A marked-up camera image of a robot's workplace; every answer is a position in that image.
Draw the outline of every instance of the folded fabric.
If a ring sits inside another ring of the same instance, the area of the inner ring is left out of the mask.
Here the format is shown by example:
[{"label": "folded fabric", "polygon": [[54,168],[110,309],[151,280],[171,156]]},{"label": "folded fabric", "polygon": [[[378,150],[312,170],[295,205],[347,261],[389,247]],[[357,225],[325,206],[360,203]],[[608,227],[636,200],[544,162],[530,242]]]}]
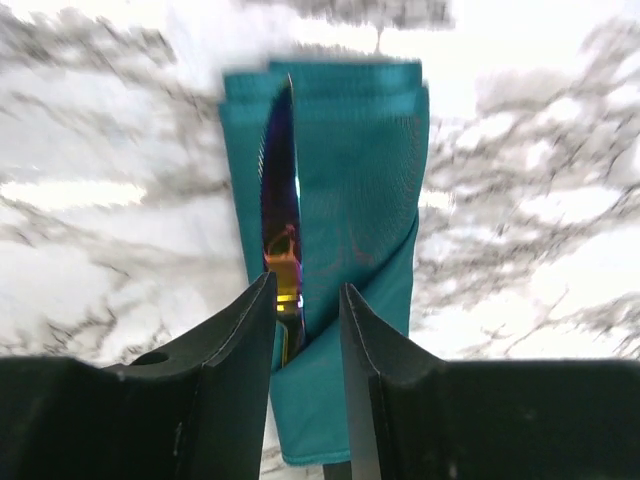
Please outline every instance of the folded fabric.
[{"label": "folded fabric", "polygon": [[428,92],[417,62],[272,61],[225,78],[219,106],[250,281],[263,271],[258,156],[271,101],[293,80],[308,344],[279,368],[271,401],[290,465],[347,461],[338,290],[354,284],[408,333]]}]

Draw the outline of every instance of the iridescent knife blade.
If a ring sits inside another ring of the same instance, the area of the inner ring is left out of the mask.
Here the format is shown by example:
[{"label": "iridescent knife blade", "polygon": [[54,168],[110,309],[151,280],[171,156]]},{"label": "iridescent knife blade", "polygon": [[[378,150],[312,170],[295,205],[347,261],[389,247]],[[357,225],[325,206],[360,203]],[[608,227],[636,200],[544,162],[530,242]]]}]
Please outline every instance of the iridescent knife blade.
[{"label": "iridescent knife blade", "polygon": [[288,78],[273,100],[260,154],[260,202],[265,271],[278,280],[278,321],[284,327],[282,365],[305,344],[300,198],[293,128],[293,85]]}]

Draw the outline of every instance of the teal fabric sheath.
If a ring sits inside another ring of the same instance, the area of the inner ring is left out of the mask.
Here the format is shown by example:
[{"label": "teal fabric sheath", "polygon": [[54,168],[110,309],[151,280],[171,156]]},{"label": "teal fabric sheath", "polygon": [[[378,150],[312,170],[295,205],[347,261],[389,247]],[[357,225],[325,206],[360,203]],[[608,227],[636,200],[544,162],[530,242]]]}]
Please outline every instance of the teal fabric sheath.
[{"label": "teal fabric sheath", "polygon": [[247,274],[263,271],[258,154],[271,101],[294,89],[303,292],[309,343],[280,369],[271,401],[290,465],[349,460],[338,289],[353,283],[407,334],[429,97],[417,62],[272,61],[225,78],[219,106]]}]

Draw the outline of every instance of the knife blade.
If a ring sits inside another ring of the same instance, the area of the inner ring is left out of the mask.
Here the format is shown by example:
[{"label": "knife blade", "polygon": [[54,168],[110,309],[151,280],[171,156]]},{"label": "knife blade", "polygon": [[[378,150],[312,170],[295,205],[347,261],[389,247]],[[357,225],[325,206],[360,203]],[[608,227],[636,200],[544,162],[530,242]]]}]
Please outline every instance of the knife blade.
[{"label": "knife blade", "polygon": [[293,84],[287,77],[275,96],[259,159],[262,247],[265,271],[278,282],[277,319],[284,327],[282,366],[304,348],[300,188],[293,124]]}]

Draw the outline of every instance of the gray marble veining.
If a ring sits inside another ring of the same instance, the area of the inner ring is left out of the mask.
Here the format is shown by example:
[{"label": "gray marble veining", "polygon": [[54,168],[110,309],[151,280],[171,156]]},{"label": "gray marble veining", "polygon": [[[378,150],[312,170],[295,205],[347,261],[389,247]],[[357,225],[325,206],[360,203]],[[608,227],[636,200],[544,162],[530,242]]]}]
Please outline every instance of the gray marble veining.
[{"label": "gray marble veining", "polygon": [[[276,7],[246,8],[260,23]],[[0,12],[0,355],[126,362],[245,287],[220,92],[184,81],[175,25]],[[243,53],[423,59],[434,111],[411,335],[437,355],[638,357],[640,25],[593,27],[575,64],[505,54],[466,83],[451,57],[515,40],[361,29]],[[450,91],[473,91],[471,114],[440,108]],[[321,474],[283,465],[269,420],[261,478]]]},{"label": "gray marble veining", "polygon": [[452,25],[449,0],[247,0],[291,5],[302,15],[326,16],[346,23],[373,22],[400,28],[446,28]]}]

